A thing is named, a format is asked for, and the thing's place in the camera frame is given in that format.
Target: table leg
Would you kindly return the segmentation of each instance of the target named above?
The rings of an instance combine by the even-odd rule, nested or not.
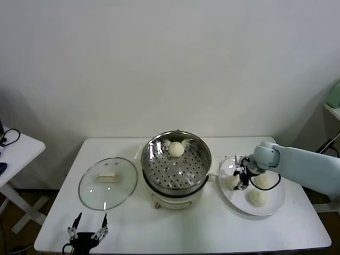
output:
[[[9,203],[9,199],[6,198],[5,201],[3,201],[3,203],[0,206],[0,215],[2,214],[2,212],[5,210],[7,204]]]
[[[46,216],[40,213],[38,209],[40,209],[43,204],[46,203],[48,200],[47,197],[41,197],[32,207],[8,184],[4,184],[0,188],[0,192],[26,212],[26,215],[12,228],[14,233],[18,233],[29,221],[29,219],[33,219],[38,224],[43,225]]]
[[[315,211],[320,213],[338,213],[340,215],[340,197],[330,198],[329,203],[313,204]]]

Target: robotic arm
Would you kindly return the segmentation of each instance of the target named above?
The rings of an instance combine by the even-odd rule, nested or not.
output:
[[[64,245],[63,254],[65,254],[65,247],[72,246],[74,249],[72,255],[88,255],[90,250],[98,246],[108,233],[106,214],[101,228],[97,232],[77,232],[81,215],[82,213],[74,220],[72,227],[67,229],[70,235],[70,242]]]
[[[339,158],[262,142],[241,165],[238,189],[246,188],[251,177],[270,170],[322,194],[340,194]]]

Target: power cord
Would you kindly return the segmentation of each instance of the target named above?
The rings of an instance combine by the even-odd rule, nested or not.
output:
[[[245,160],[248,161],[248,162],[250,162],[250,160],[249,160],[248,157],[242,158],[240,165],[243,167],[243,169],[245,169],[245,165],[244,165],[244,161],[245,161]],[[252,179],[251,179],[252,177],[249,177],[250,183],[251,183],[255,188],[257,188],[257,189],[259,189],[259,190],[263,190],[263,191],[272,190],[273,188],[275,188],[276,186],[278,186],[278,184],[279,184],[280,181],[281,181],[281,175],[278,174],[278,181],[277,181],[277,183],[275,183],[272,187],[270,187],[270,188],[268,188],[268,189],[262,189],[262,188],[258,187],[257,185],[255,185],[255,184],[253,183],[253,181],[252,181]]]
[[[7,255],[7,252],[6,252],[6,235],[5,235],[4,225],[2,225],[2,220],[0,220],[0,224],[1,224],[1,229],[2,229],[2,236],[3,236],[3,239],[4,239],[4,254]]]
[[[339,151],[337,150],[337,149],[335,149],[333,146],[331,146],[331,147],[329,147],[331,150],[333,150],[333,151],[335,151],[336,152],[336,156],[338,157],[338,158],[340,158],[340,156],[339,156]]]
[[[336,136],[334,136],[332,139],[328,139],[323,145],[321,145],[321,147],[319,149],[317,149],[315,152],[316,153],[320,153],[323,154],[326,150],[328,150],[330,147],[333,146],[333,144],[335,143],[335,140],[340,137],[340,132],[338,132],[336,134]]]
[[[7,133],[9,133],[9,132],[11,132],[11,131],[17,132],[17,133],[18,133],[18,137],[17,137],[14,141],[11,141],[11,142],[9,142],[9,143],[5,143],[5,142],[7,142],[6,135],[7,135]],[[6,146],[8,146],[8,145],[11,145],[11,144],[15,143],[16,141],[18,141],[19,138],[20,138],[20,136],[21,136],[21,133],[20,133],[20,131],[19,131],[18,129],[8,129],[8,130],[3,134],[3,136],[2,136],[1,139],[0,139],[0,146],[6,147]]]
[[[63,250],[62,250],[63,255],[65,255],[65,248],[66,248],[67,246],[71,246],[71,244],[70,244],[70,243],[67,243],[67,244],[65,244],[65,245],[63,246]]]
[[[28,250],[29,248],[32,248],[33,246],[34,246],[34,244],[31,244],[31,245],[27,246],[26,248],[24,248],[24,249],[22,249],[22,250],[20,250],[20,251],[8,252],[7,254],[8,254],[8,255],[9,255],[9,254],[18,254],[18,253],[21,253],[21,252],[23,252],[23,251]]]

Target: white plate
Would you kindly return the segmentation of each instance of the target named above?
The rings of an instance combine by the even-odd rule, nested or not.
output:
[[[224,196],[237,208],[240,210],[256,215],[256,216],[267,216],[272,215],[278,209],[281,208],[285,201],[285,191],[282,182],[279,183],[278,186],[269,191],[263,191],[267,195],[267,203],[263,207],[254,206],[248,200],[248,192],[252,189],[256,189],[251,183],[245,190],[229,190],[225,185],[225,179],[228,176],[233,175],[235,171],[235,161],[234,156],[226,159],[218,172],[218,184],[222,190]],[[267,171],[266,174],[272,179],[275,184],[278,180],[278,174],[272,171]]]

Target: blue object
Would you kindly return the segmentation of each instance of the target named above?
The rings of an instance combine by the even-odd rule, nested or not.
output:
[[[0,175],[7,169],[7,163],[1,162],[0,163]]]

